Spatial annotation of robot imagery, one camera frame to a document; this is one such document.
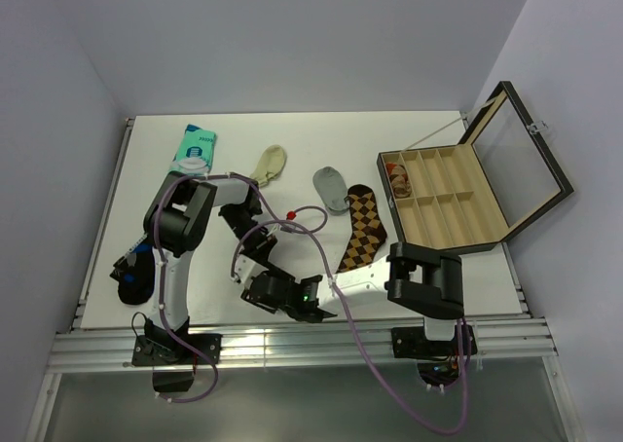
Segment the aluminium frame rail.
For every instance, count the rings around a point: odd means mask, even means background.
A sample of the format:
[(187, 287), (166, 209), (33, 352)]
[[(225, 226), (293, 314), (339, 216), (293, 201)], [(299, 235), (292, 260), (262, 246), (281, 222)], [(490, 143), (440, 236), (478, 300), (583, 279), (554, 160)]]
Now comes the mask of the aluminium frame rail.
[(389, 302), (354, 307), (354, 324), (303, 324), (239, 298), (229, 269), (236, 239), (211, 220), (189, 280), (191, 329), (222, 336), (215, 367), (199, 366), (189, 404), (167, 403), (153, 371), (130, 363), (132, 309), (112, 289), (113, 262), (143, 231), (144, 214), (189, 124), (217, 134), (213, 171), (249, 173), (263, 150), (287, 164), (268, 186), (274, 211), (318, 203), (312, 174), (336, 166), (386, 199), (379, 153), (411, 142), (458, 142), (456, 111), (139, 116), (128, 128), (100, 224), (79, 314), (56, 336), (30, 441), (582, 441), (547, 322), (527, 313), (507, 247), (463, 260), (465, 311), (478, 353), (465, 386), (428, 389), (417, 366), (393, 357), (390, 330), (420, 317)]

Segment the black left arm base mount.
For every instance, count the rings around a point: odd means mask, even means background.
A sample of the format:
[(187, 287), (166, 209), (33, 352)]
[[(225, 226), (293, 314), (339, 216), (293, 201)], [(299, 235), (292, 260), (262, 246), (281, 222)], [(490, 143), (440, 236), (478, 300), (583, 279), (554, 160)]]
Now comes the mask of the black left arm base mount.
[[(217, 364), (220, 359), (222, 336), (214, 333), (192, 334), (187, 343), (201, 351), (209, 360)], [(153, 367), (167, 365), (197, 365), (207, 361), (193, 351), (172, 342), (173, 349), (158, 345), (148, 340), (144, 335), (136, 338), (131, 365), (134, 367)]]

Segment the black blue sock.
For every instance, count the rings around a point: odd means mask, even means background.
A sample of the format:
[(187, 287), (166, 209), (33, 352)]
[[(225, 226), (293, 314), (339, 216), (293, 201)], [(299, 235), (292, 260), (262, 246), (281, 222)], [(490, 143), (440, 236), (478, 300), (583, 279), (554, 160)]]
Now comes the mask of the black blue sock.
[(110, 274), (118, 283), (118, 296), (123, 304), (139, 306), (153, 295), (155, 260), (152, 247), (142, 242), (113, 264)]

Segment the cream ankle sock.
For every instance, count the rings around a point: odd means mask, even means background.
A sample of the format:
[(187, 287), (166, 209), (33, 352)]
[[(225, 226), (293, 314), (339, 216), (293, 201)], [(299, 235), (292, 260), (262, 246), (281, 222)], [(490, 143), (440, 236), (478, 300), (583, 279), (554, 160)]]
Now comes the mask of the cream ankle sock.
[(250, 175), (259, 187), (267, 186), (279, 177), (286, 164), (286, 152), (280, 145), (268, 147), (259, 159), (255, 170)]

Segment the grey ankle sock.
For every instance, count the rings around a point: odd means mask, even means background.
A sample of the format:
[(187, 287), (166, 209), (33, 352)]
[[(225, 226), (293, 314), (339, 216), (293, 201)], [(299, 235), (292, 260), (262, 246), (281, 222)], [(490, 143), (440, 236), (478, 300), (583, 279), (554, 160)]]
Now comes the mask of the grey ankle sock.
[(348, 211), (348, 188), (336, 169), (325, 166), (317, 170), (312, 184), (328, 212), (338, 215)]

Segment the rolled orange argyle sock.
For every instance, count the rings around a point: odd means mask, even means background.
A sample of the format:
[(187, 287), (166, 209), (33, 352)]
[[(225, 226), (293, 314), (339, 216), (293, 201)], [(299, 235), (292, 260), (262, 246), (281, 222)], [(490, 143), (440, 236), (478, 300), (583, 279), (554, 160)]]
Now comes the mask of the rolled orange argyle sock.
[(385, 170), (394, 197), (397, 199), (407, 199), (413, 196), (408, 172), (403, 165), (398, 163), (386, 163)]

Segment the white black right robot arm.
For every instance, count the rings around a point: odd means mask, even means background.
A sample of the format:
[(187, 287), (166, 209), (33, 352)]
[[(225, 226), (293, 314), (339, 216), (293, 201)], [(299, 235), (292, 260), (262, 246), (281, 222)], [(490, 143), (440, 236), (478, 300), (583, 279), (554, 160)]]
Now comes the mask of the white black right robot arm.
[(431, 353), (445, 352), (464, 319), (461, 258), (451, 252), (396, 242), (385, 258), (353, 270), (296, 279), (268, 261), (239, 254), (231, 272), (241, 299), (269, 313), (320, 323), (343, 305), (390, 302), (423, 317), (421, 342)]

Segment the black compartment box with lid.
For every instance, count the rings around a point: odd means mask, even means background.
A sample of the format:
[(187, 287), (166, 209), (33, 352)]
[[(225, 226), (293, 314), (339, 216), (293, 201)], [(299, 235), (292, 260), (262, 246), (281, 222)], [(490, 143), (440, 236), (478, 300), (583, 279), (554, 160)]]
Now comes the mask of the black compartment box with lid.
[[(456, 144), (383, 152), (377, 167), (399, 240), (471, 254), (508, 242), (574, 188), (509, 81), (499, 82)], [(393, 196), (386, 163), (413, 196)]]

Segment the green patterned sock pair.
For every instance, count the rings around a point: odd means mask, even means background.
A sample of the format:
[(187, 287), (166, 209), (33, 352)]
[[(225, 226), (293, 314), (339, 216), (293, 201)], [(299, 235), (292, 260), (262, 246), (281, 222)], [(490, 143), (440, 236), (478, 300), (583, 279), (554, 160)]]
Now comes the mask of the green patterned sock pair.
[(189, 124), (169, 165), (171, 171), (203, 175), (211, 172), (217, 134)]

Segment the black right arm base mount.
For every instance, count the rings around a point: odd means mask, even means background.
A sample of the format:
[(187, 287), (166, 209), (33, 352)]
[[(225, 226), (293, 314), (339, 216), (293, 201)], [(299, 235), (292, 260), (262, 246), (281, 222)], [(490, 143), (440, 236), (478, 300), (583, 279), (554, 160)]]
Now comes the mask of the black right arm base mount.
[(390, 330), (393, 357), (442, 361), (458, 356), (458, 338), (450, 341), (431, 341), (425, 337), (423, 326), (394, 327)]

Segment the dark brown argyle sock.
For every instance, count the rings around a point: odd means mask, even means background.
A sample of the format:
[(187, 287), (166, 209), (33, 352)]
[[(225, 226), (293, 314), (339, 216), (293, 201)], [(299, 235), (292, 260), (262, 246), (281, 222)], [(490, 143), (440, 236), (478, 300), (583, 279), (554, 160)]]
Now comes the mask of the dark brown argyle sock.
[(338, 274), (372, 264), (387, 239), (376, 196), (370, 187), (363, 184), (349, 187), (347, 202), (351, 234)]

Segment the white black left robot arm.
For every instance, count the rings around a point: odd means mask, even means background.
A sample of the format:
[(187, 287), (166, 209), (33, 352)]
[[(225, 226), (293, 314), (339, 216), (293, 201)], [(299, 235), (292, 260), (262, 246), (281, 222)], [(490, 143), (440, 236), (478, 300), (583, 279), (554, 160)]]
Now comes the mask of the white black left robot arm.
[(194, 176), (171, 171), (143, 221), (154, 250), (158, 299), (147, 328), (162, 332), (155, 353), (167, 363), (186, 358), (190, 340), (188, 277), (194, 251), (204, 238), (212, 209), (219, 209), (237, 239), (258, 226), (262, 213), (259, 184), (236, 173)]

